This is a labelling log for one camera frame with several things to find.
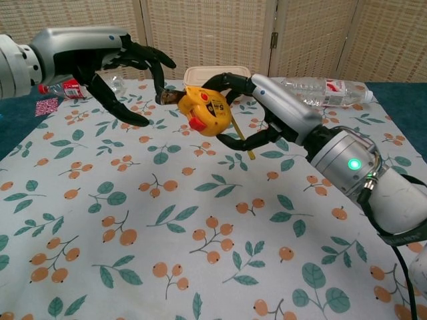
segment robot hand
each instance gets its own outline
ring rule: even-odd
[[[29,94],[40,83],[52,85],[74,77],[120,121],[144,127],[149,121],[120,103],[96,73],[119,66],[149,69],[156,90],[164,86],[161,64],[175,68],[163,52],[143,47],[116,27],[45,29],[29,45],[0,35],[0,99]]]
[[[231,88],[226,96],[228,104],[244,94],[253,96],[264,108],[267,129],[245,141],[219,134],[217,138],[222,143],[246,151],[283,137],[301,145],[308,152],[306,159],[310,164],[365,212],[378,235],[394,250],[397,246],[427,240],[427,196],[414,186],[425,184],[399,175],[383,164],[372,140],[351,128],[323,126],[318,113],[263,75],[246,78],[224,73],[212,77],[203,88],[216,91]],[[410,266],[413,282],[427,298],[426,268],[427,247]]]

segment red button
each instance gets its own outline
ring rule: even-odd
[[[207,127],[203,122],[201,122],[196,117],[191,118],[191,120],[188,122],[188,124],[192,129],[194,129],[196,131],[203,131]]]

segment tablecloth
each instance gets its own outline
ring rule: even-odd
[[[68,100],[0,162],[1,320],[409,319],[391,248],[301,147],[281,139],[251,160],[157,105],[150,80],[126,85],[149,126]],[[379,104],[316,109],[427,180]],[[266,127],[252,98],[232,111],[245,136]]]

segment teal carpet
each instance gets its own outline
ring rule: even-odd
[[[367,83],[367,86],[427,162],[427,83]],[[46,115],[34,116],[35,104],[51,97],[40,95],[33,88],[28,96],[0,101],[0,159],[46,119]]]

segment black cable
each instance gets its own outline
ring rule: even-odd
[[[357,202],[362,208],[365,216],[367,216],[369,222],[371,222],[372,226],[375,228],[375,230],[377,230],[377,232],[380,235],[391,235],[391,233],[383,230],[383,228],[381,228],[379,224],[377,224],[377,222],[375,221],[374,212],[372,210],[371,205],[369,204],[369,198],[371,196],[371,193],[372,193],[371,190],[363,189],[362,192],[360,192],[359,194]],[[398,248],[395,246],[391,246],[391,247],[399,260],[400,266],[402,267],[403,274],[405,276],[405,280],[407,283],[407,287],[408,287],[407,289],[409,294],[409,304],[411,308],[411,319],[418,320],[418,316],[416,312],[414,288],[412,286],[411,280],[409,279],[408,267],[406,266],[405,260],[403,259],[402,254],[399,252]]]

